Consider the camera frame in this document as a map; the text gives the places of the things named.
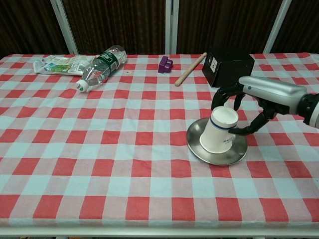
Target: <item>crumpled plastic bag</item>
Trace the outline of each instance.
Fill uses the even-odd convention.
[[[77,55],[61,57],[50,55],[33,63],[33,70],[46,75],[74,75],[82,76],[84,69],[93,61],[95,56]]]

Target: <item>white pole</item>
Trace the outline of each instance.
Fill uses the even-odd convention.
[[[271,48],[273,48],[274,42],[277,38],[278,32],[280,30],[281,25],[283,24],[283,21],[285,19],[286,13],[288,11],[288,8],[290,6],[291,0],[283,0],[280,6],[280,9],[278,11],[276,20],[274,22],[273,28],[271,29],[271,32],[269,34],[266,46],[264,48],[263,53],[269,53],[271,51]]]
[[[50,0],[70,54],[79,54],[62,0]]]
[[[172,20],[172,33],[171,33],[171,54],[176,54],[179,0],[172,0],[172,1],[173,1],[173,16],[172,16],[173,20]]]
[[[170,54],[171,1],[172,0],[166,0],[166,2],[165,2],[165,54]]]

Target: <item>green bottle label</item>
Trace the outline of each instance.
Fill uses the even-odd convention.
[[[110,68],[110,71],[114,71],[119,66],[119,61],[111,52],[102,53],[97,59],[104,61]]]

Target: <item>black box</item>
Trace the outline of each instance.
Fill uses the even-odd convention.
[[[250,76],[255,60],[243,49],[212,47],[207,53],[202,72],[211,87],[236,83],[242,76]]]

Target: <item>plastic water bottle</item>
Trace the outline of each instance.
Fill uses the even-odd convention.
[[[84,92],[90,86],[102,83],[114,70],[125,63],[126,58],[127,55],[122,46],[111,46],[85,68],[82,79],[76,82],[76,88]]]

